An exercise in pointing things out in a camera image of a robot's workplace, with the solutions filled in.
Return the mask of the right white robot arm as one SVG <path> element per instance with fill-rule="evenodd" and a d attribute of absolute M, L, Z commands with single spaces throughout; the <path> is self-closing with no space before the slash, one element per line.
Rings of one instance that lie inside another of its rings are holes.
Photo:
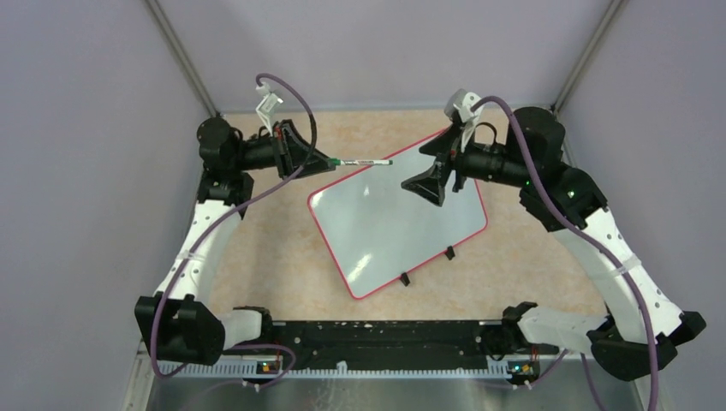
<path fill-rule="evenodd" d="M 524 353 L 546 344 L 590 355 L 612 377 L 633 381 L 662 370 L 683 343 L 705 329 L 700 313 L 684 311 L 654 283 L 622 238 L 595 181 L 562 159 L 564 126 L 548 110 L 514 111 L 504 142 L 465 140 L 458 115 L 421 152 L 432 166 L 402 188 L 435 206 L 469 179 L 519 190 L 520 203 L 578 261 L 600 293 L 606 314 L 586 316 L 522 302 L 485 328 L 488 354 Z"/>

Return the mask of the white board with red frame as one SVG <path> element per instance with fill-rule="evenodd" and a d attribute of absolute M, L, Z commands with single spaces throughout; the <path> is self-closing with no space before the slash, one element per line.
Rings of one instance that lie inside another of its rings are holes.
<path fill-rule="evenodd" d="M 402 189 L 431 166 L 419 152 L 428 135 L 371 166 L 313 191 L 307 206 L 348 293 L 366 298 L 484 231 L 488 216 L 477 185 L 436 206 Z"/>

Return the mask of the green capped whiteboard marker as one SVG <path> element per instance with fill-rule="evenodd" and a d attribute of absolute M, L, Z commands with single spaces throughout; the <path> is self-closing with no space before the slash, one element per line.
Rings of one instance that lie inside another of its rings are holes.
<path fill-rule="evenodd" d="M 333 158 L 330 162 L 336 166 L 391 166 L 392 160 L 385 159 L 339 159 Z"/>

